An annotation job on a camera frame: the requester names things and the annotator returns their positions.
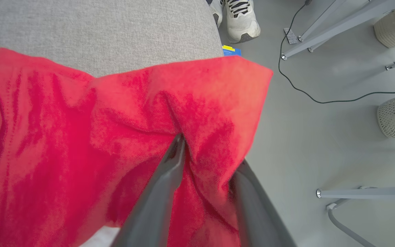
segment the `red cloth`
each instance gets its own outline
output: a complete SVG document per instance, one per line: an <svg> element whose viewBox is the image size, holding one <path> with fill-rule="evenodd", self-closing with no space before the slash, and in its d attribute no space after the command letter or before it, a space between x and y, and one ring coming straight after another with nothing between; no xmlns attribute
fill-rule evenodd
<svg viewBox="0 0 395 247"><path fill-rule="evenodd" d="M233 56L94 78L0 49L0 246L79 246L121 226L175 134L168 246L239 246L228 181L272 72Z"/></svg>

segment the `gray fabric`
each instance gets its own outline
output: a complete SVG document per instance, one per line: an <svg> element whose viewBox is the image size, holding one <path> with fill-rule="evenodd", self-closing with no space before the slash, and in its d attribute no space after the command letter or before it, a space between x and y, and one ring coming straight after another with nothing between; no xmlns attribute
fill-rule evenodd
<svg viewBox="0 0 395 247"><path fill-rule="evenodd" d="M0 47L96 77L223 56L205 0L0 0Z"/></svg>

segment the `black cable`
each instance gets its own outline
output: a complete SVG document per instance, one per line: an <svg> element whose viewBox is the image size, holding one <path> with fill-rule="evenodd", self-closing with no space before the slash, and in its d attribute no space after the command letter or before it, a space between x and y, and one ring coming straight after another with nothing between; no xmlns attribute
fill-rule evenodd
<svg viewBox="0 0 395 247"><path fill-rule="evenodd" d="M290 23L289 31L292 29L292 24L294 23L295 16L297 16L298 12L301 11L301 10L306 6L306 3L295 13L294 17L292 18L292 22ZM279 60L278 60L278 71L280 72L280 74L281 74L282 76L286 77L286 79L290 82L290 84L292 85L292 87L293 87L294 89L296 89L296 90L298 90L298 91L300 91L300 92L305 93L305 94L306 94L307 96L309 96L314 102L320 103L320 104L327 104L327 103L334 103L334 102L352 102L352 101L359 100L359 99L361 99L361 98L363 98L363 97L366 97L366 96L372 95L372 94L395 94L395 92L372 92L372 93L365 94L364 96L358 97L358 98L353 99L353 100L333 100L333 101L326 101L326 102L321 102L321 101L315 100L315 99L312 98L308 93L304 92L304 91L301 90L301 89L296 88L296 87L293 85L292 81L290 81L290 79L289 79L283 72L281 72L281 69L280 69L280 62L281 62L281 59L282 59L282 58L281 58L281 51L282 51L282 47L283 47L284 40L285 40L286 37L287 37L287 33L286 33L286 35L284 36L283 40L281 41L281 45L280 45L280 53L279 53L280 58L279 58Z"/></svg>

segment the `gray floor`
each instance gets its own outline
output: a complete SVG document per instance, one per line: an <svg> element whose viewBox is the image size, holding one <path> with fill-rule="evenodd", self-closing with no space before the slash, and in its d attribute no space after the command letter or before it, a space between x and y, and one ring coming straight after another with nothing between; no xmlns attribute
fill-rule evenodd
<svg viewBox="0 0 395 247"><path fill-rule="evenodd" d="M295 19L302 33L331 0L313 1ZM235 44L244 58L274 71L254 145L247 159L299 247L360 247L326 216L334 200L315 197L317 188L395 186L395 139L387 139L376 120L376 107L395 95L372 95L354 103L320 105L291 88L277 63L283 28L303 0L256 0L262 34ZM363 0L349 0L328 23L351 13ZM371 20L348 30L314 51L282 63L296 86L321 101L353 99L372 91L395 91L395 48L374 36ZM223 44L226 22L219 29ZM395 246L395 201L357 200L336 217L377 247Z"/></svg>

